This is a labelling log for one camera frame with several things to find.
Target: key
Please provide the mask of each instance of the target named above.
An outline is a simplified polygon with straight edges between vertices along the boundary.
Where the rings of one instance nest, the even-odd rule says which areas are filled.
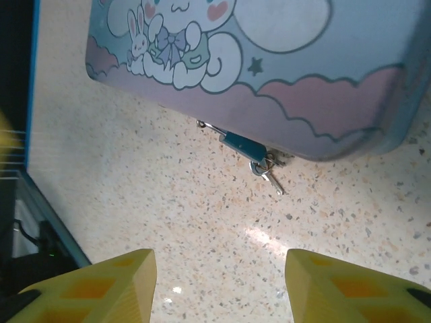
[[[272,166],[277,166],[277,167],[284,167],[286,166],[286,163],[284,161],[281,161],[280,159],[277,158],[277,155],[272,152],[272,151],[268,151],[266,156],[265,156],[265,160],[267,162],[267,165],[272,165]]]
[[[262,167],[259,166],[258,163],[250,161],[250,169],[253,172],[254,175],[263,177],[264,180],[267,180],[271,183],[272,186],[275,187],[277,190],[278,195],[284,194],[284,189],[281,187],[281,185],[277,182],[277,180],[272,176],[271,169],[264,170]]]

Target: cartoon-print case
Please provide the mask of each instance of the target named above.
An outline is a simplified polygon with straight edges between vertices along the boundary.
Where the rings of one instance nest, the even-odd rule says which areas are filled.
[[[312,160],[402,142],[431,75],[429,0],[93,0],[97,81]]]

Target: blue padlock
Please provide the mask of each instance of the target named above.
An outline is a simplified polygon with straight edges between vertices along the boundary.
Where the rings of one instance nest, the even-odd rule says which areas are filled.
[[[245,158],[248,158],[249,160],[258,163],[263,167],[267,165],[265,159],[267,155],[267,148],[261,143],[257,143],[256,141],[236,135],[229,131],[224,131],[218,127],[213,126],[212,124],[200,120],[197,121],[197,126],[201,129],[207,127],[214,130],[215,132],[220,134],[219,140],[221,143],[225,144],[229,148],[232,148],[241,155],[245,156]]]

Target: square cutout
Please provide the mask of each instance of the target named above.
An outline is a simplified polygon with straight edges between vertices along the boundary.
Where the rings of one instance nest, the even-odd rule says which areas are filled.
[[[123,259],[114,263],[115,267],[127,267],[133,264],[135,261],[133,259]]]
[[[316,266],[331,266],[332,262],[330,260],[324,259],[323,257],[310,256],[310,260]]]
[[[335,286],[348,298],[385,297],[388,293],[373,280],[365,278],[337,278],[331,279]]]
[[[94,299],[103,298],[108,290],[114,285],[115,279],[80,279],[68,290],[61,294],[66,299]]]
[[[90,308],[46,310],[34,323],[81,323],[91,312]]]
[[[369,323],[418,323],[422,322],[407,309],[400,307],[368,307],[360,310]]]

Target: speckled floor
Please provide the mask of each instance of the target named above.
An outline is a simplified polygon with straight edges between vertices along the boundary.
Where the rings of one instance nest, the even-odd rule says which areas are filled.
[[[90,80],[89,12],[42,1],[30,174],[93,262],[156,251],[152,322],[289,322],[289,248],[431,287],[430,92],[402,147],[292,159],[278,197],[193,119]]]

